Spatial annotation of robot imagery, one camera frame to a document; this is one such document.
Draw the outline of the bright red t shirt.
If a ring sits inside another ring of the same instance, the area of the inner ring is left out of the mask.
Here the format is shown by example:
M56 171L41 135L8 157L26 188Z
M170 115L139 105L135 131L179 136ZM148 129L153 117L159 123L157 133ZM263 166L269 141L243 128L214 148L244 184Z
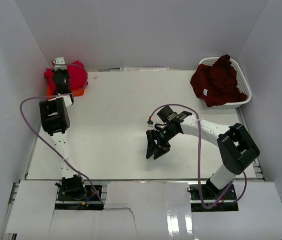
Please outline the bright red t shirt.
M50 92L56 90L55 83L53 82L54 73L52 68L47 68L44 72L44 78L48 83L48 88ZM70 66L67 67L70 75L70 89L72 92L78 92L85 82L87 82L87 73L85 71L85 66L79 61L74 61Z

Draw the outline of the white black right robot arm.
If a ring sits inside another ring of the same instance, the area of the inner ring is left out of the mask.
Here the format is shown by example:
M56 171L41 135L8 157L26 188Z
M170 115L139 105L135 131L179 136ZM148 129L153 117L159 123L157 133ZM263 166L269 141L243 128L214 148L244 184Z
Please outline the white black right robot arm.
M198 113L185 106L184 111L177 113L166 104L155 109L148 118L151 127L146 131L146 158L157 159L171 149L170 140L178 134L198 138L198 157L201 162L201 144L207 141L218 147L222 163L217 171L199 186L199 194L207 195L216 200L225 193L231 181L244 173L260 155L260 150L244 125L221 125L199 117Z

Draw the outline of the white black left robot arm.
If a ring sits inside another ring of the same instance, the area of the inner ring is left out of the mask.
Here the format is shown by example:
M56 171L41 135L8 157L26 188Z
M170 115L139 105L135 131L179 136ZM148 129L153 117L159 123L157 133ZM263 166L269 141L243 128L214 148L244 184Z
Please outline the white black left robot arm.
M86 195L86 187L83 185L82 177L69 166L71 156L67 144L67 130L70 127L68 108L74 103L70 74L66 66L57 66L52 73L56 87L55 96L39 103L41 123L43 130L51 137L55 150L60 154L62 179L56 186L67 197L82 200Z

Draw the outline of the orange folded t shirt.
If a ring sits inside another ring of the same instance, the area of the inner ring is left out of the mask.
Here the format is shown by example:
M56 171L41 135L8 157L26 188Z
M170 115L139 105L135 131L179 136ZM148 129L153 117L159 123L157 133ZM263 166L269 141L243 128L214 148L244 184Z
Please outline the orange folded t shirt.
M48 96L48 99L51 99L53 95L58 95L61 94L61 92L63 93L68 93L69 91L71 91L73 93L74 97L80 97L83 96L85 93L85 90L82 89L81 87L72 87L70 86L61 86L61 87L56 87L55 85L48 85L47 87L47 91L46 91L46 95Z

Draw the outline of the dark maroon t shirt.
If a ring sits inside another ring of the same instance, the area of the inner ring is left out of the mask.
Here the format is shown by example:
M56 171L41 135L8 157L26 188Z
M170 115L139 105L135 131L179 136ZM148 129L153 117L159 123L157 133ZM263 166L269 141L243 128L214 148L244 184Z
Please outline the dark maroon t shirt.
M204 100L208 108L247 99L247 95L237 87L237 71L231 66L227 54L219 57L213 65L199 64L190 84L196 97Z

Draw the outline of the white plastic laundry basket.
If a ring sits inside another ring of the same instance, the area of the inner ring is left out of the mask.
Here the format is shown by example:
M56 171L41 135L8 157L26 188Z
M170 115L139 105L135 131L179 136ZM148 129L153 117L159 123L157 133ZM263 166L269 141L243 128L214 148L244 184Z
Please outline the white plastic laundry basket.
M207 57L202 59L199 62L199 65L206 65L206 66L213 66L217 60L220 57ZM240 91L241 94L245 94L246 95L246 100L244 101L238 101L238 102L228 102L225 103L223 105L214 105L211 106L210 108L212 109L217 109L217 110L229 110L229 109L236 109L239 108L241 105L247 104L248 102L250 102L251 98L252 98L252 94L251 94L251 90L250 87L248 85L248 82L244 76L244 73L241 69L241 67L239 66L238 62L235 61L234 59L230 58L229 60L231 62L231 66L233 67L233 69L236 71L236 80L237 80L237 88Z

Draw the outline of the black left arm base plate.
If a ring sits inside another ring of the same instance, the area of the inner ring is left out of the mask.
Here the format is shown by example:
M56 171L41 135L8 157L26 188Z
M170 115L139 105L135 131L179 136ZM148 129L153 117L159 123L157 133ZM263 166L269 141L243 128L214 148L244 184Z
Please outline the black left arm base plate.
M68 193L58 188L55 209L68 211L102 211L104 207L96 196L94 189L90 185L85 185L85 190L77 190Z

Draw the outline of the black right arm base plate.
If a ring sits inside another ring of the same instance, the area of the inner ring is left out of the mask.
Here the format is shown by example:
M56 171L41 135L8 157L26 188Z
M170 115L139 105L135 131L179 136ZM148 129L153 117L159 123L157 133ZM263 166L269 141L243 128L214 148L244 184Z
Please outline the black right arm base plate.
M229 190L225 193L225 195L218 201L215 207L211 209L206 209L203 207L202 202L199 196L198 184L191 184L187 188L187 192L190 193L190 203L191 210L193 213L203 213L203 212L237 212L239 211L239 207L237 203L231 204L231 202L237 199L237 194L234 189L234 185L232 184ZM202 196L204 203L209 206L212 205L221 195L220 193L214 194L210 193L205 184L202 184Z

